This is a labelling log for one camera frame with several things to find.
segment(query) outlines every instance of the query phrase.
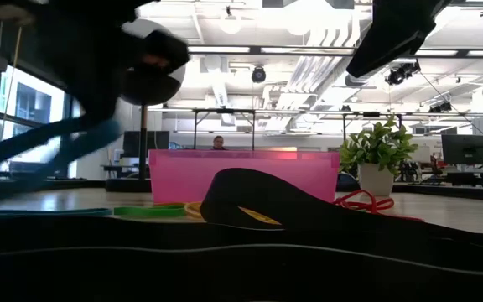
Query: white ceiling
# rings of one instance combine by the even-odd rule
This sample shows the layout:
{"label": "white ceiling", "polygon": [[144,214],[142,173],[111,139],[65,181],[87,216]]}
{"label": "white ceiling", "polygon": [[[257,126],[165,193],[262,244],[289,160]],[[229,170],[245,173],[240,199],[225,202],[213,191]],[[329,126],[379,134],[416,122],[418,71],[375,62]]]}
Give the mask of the white ceiling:
{"label": "white ceiling", "polygon": [[[198,3],[163,0],[161,3],[148,4],[141,7],[143,18],[149,18],[161,23],[174,34],[186,39],[189,44],[223,44],[223,45],[306,45],[310,34],[294,35],[288,28],[300,26],[301,22],[308,22],[310,16],[303,12],[292,15],[285,8],[262,8],[260,0],[244,0],[231,4],[231,12],[240,18],[237,25],[240,30],[235,34],[228,34],[222,29],[226,22],[221,17],[226,15],[226,4],[200,1]],[[366,7],[356,8],[358,18],[361,20],[361,31],[370,23],[370,11]],[[423,47],[442,49],[483,49],[483,18],[480,17],[482,8],[451,8],[442,19],[437,22],[439,26],[432,33]],[[330,14],[325,20],[330,20],[326,27],[336,27],[341,30],[341,19],[333,18]],[[286,84],[292,77],[298,64],[298,56],[251,56],[251,55],[225,55],[229,64],[247,63],[246,68],[238,68],[235,73],[227,72],[221,79],[226,83],[229,96],[258,96],[262,97],[265,86],[277,83]],[[193,107],[195,101],[204,101],[206,96],[213,95],[211,84],[215,78],[200,68],[202,55],[194,55],[187,64],[184,84],[170,105],[186,105]],[[251,73],[254,65],[263,65],[267,73],[266,82],[253,84]],[[483,83],[483,60],[468,59],[422,59],[420,60],[423,73],[433,82],[440,92],[451,91],[453,102],[466,105],[471,100],[471,92],[480,85],[468,83]],[[438,95],[421,75],[414,76],[400,86],[388,92],[388,86],[379,79],[372,79],[371,83],[355,94],[358,101],[351,104],[357,110],[387,110],[389,102],[391,108],[400,110],[400,106],[408,107],[427,101]]]}

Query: ceiling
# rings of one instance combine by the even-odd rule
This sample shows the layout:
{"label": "ceiling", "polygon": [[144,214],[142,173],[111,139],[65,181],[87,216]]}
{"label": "ceiling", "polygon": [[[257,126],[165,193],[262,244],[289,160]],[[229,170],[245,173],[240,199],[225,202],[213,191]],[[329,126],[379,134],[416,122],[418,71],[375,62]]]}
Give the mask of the ceiling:
{"label": "ceiling", "polygon": [[[311,3],[326,4],[324,0]],[[226,15],[230,5],[232,17]],[[151,19],[172,31],[189,44],[205,45],[323,45],[355,46],[371,23],[371,7],[356,6],[354,13],[314,5],[311,9],[262,8],[262,0],[240,1],[169,1],[147,4],[139,9],[141,18]],[[424,48],[483,49],[483,8],[446,8],[436,22],[438,27],[428,37]],[[312,30],[301,34],[305,23]],[[388,66],[372,75],[363,86],[345,87],[344,72],[348,59],[332,58],[311,61],[300,69],[300,56],[222,55],[226,62],[221,75],[211,73],[204,64],[204,55],[193,55],[186,66],[182,88],[169,101],[170,107],[216,107],[217,82],[224,84],[231,107],[276,106],[281,92],[292,92],[294,78],[302,77],[304,87],[319,79],[313,91],[303,91],[304,104],[318,110],[338,110],[349,105],[355,111],[411,111],[426,112],[431,99],[448,92],[460,110],[467,110],[472,92],[483,86],[483,59],[421,59],[422,72],[437,91],[416,74],[400,86],[389,87],[384,82]],[[328,64],[329,69],[319,70]],[[251,80],[255,65],[262,65],[267,77],[263,83]]]}

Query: white flower pot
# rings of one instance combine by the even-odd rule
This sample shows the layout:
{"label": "white flower pot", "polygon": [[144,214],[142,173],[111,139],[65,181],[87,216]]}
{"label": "white flower pot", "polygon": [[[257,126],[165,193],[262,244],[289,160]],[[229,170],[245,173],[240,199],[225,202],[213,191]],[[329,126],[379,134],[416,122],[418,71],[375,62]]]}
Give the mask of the white flower pot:
{"label": "white flower pot", "polygon": [[394,175],[387,168],[379,171],[377,164],[361,164],[359,182],[361,189],[369,191],[374,196],[389,196],[392,192]]}

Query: green leaves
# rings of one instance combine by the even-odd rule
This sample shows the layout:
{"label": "green leaves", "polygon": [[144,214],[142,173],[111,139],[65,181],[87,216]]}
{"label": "green leaves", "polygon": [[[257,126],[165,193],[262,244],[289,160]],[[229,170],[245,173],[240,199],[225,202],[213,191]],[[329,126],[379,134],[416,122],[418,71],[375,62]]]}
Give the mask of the green leaves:
{"label": "green leaves", "polygon": [[406,134],[407,129],[404,126],[393,131],[395,126],[397,124],[391,116],[384,125],[380,122],[374,125],[371,133],[363,130],[357,135],[351,134],[350,141],[344,142],[340,148],[342,169],[367,163],[378,164],[380,170],[388,169],[391,173],[398,174],[397,166],[404,159],[410,159],[409,154],[418,145],[409,143],[413,135]]}

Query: pole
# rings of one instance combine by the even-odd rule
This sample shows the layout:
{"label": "pole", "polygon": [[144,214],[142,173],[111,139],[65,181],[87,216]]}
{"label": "pole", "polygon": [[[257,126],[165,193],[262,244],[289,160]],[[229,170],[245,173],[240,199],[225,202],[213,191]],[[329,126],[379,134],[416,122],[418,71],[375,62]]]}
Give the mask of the pole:
{"label": "pole", "polygon": [[193,129],[193,150],[197,149],[197,115],[198,111],[195,110],[195,129]]}
{"label": "pole", "polygon": [[255,121],[257,120],[257,114],[255,112],[252,113],[252,151],[255,150]]}
{"label": "pole", "polygon": [[345,127],[346,127],[346,125],[345,125],[345,116],[346,116],[346,115],[347,115],[347,114],[343,114],[343,115],[342,115],[342,127],[344,128],[344,141],[345,141]]}
{"label": "pole", "polygon": [[147,106],[142,104],[141,132],[139,133],[139,180],[145,180],[147,174],[147,117]]}

